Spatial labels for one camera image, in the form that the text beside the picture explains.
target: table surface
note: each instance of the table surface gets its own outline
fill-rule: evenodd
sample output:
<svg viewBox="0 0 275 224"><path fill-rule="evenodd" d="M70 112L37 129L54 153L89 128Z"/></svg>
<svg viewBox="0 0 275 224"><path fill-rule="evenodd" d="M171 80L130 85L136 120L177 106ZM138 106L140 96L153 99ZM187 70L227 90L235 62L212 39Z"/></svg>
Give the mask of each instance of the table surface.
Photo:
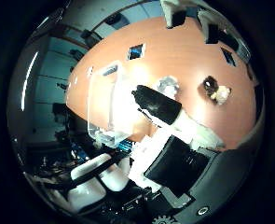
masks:
<svg viewBox="0 0 275 224"><path fill-rule="evenodd" d="M129 49L139 44L145 44L144 57L128 61ZM221 48L232 53L236 66L227 63ZM105 129L108 128L110 90L117 74L107 77L95 74L115 61L121 64L130 83L136 85L153 87L162 77L176 77L179 90L175 99L191 118L212 128L227 149L235 148L254 127L254 83L248 77L246 64L221 42L205 44L199 24L191 18L171 30L165 28L162 17L132 23L99 42L77 64L69 77L66 104L82 119ZM207 76L232 89L223 105L215 105L206 96L201 83ZM88 101L92 105L89 115ZM156 128L145 117L130 118L124 105L123 108L124 122L134 123L131 140L140 141L145 134L152 135Z"/></svg>

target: wooden surface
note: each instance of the wooden surface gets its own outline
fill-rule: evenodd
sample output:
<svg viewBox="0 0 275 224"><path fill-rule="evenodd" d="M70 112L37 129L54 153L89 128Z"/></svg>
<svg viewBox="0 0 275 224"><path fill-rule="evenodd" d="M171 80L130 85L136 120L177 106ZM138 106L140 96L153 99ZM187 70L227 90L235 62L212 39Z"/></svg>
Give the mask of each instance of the wooden surface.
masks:
<svg viewBox="0 0 275 224"><path fill-rule="evenodd" d="M139 44L145 44L144 57L127 61L129 48ZM236 67L226 62L221 47L232 52ZM176 100L183 104L189 116L212 128L227 148L234 148L254 126L254 83L248 78L246 65L223 43L204 44L204 37L193 19L187 18L183 26L171 30L165 28L161 17L132 23L102 40L78 63L69 78L67 106L81 118L105 129L109 120L110 90L116 75L92 76L113 61L121 62L126 77L133 84L152 87L161 77L176 77L179 84ZM93 72L88 76L90 67ZM219 85L232 89L225 104L214 105L205 95L201 82L207 76L213 76ZM91 78L92 95L89 94ZM94 102L89 117L88 99ZM127 116L124 120L129 120L125 105L123 108ZM131 119L135 123L132 140L139 141L153 132L143 116L131 116Z"/></svg>

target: white wall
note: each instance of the white wall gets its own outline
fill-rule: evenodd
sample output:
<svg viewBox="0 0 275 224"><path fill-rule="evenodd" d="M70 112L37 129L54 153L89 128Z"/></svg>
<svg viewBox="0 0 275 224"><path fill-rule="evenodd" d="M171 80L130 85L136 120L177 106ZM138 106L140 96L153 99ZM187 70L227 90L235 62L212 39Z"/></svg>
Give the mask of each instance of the white wall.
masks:
<svg viewBox="0 0 275 224"><path fill-rule="evenodd" d="M83 0L74 1L69 6L62 23L73 26L79 30L92 30L100 21L115 11L134 4L134 0ZM131 7L121 12L130 23L145 20L151 17L162 16L162 8L159 1L148 2L142 6ZM107 24L102 24L96 29L101 37L113 33L115 29Z"/></svg>
<svg viewBox="0 0 275 224"><path fill-rule="evenodd" d="M70 67L77 64L69 54L71 49L86 53L85 49L71 42L55 37L49 40L48 51L36 74L33 122L35 133L29 136L31 143L54 141L55 131L63 129L63 126L54 120L52 104L65 102L64 91L57 86L57 83L66 85L70 76Z"/></svg>

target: clear plastic panel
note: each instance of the clear plastic panel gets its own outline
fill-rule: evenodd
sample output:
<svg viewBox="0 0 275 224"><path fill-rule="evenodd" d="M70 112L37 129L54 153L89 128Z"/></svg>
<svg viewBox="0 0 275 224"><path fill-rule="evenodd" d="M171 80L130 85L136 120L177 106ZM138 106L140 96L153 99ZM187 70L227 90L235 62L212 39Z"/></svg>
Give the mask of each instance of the clear plastic panel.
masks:
<svg viewBox="0 0 275 224"><path fill-rule="evenodd" d="M89 82L88 129L89 136L96 140L96 147L101 144L117 147L133 134L138 117L138 105L131 95L135 89L136 84L120 61L93 73Z"/></svg>

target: gear logo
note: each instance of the gear logo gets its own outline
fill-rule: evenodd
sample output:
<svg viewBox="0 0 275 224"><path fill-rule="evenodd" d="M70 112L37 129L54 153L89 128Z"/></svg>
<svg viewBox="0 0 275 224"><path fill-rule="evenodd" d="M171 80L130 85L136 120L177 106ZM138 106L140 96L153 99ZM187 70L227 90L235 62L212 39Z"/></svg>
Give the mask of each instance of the gear logo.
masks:
<svg viewBox="0 0 275 224"><path fill-rule="evenodd" d="M166 217L166 216L158 216L155 218L152 222L152 224L180 224L179 222L176 222L174 219L171 217Z"/></svg>

